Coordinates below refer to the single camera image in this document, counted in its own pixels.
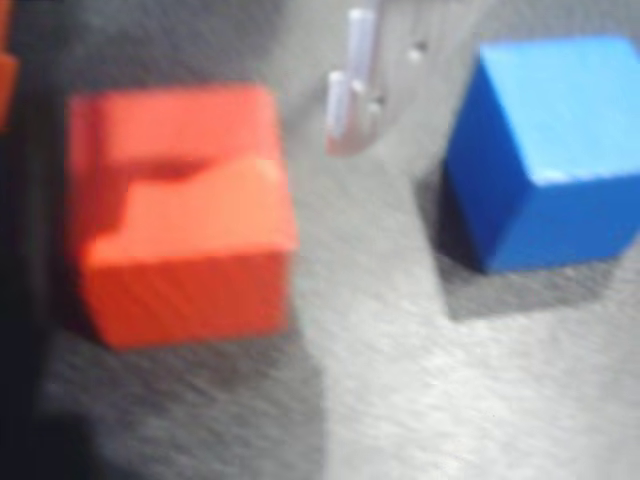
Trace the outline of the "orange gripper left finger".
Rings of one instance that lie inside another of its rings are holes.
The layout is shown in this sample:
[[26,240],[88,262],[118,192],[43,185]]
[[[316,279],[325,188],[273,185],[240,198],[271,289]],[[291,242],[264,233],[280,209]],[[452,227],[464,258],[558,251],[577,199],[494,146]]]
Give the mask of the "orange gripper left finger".
[[19,75],[20,61],[9,50],[14,2],[1,0],[1,132],[7,130],[12,99]]

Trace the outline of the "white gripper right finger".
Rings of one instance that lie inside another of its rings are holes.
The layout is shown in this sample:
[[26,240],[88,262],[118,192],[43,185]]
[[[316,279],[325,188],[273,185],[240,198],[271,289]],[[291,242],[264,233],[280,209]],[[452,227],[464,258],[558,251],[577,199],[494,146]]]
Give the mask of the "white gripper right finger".
[[359,154],[417,97],[428,73],[480,18],[478,1],[358,1],[343,64],[328,74],[326,151]]

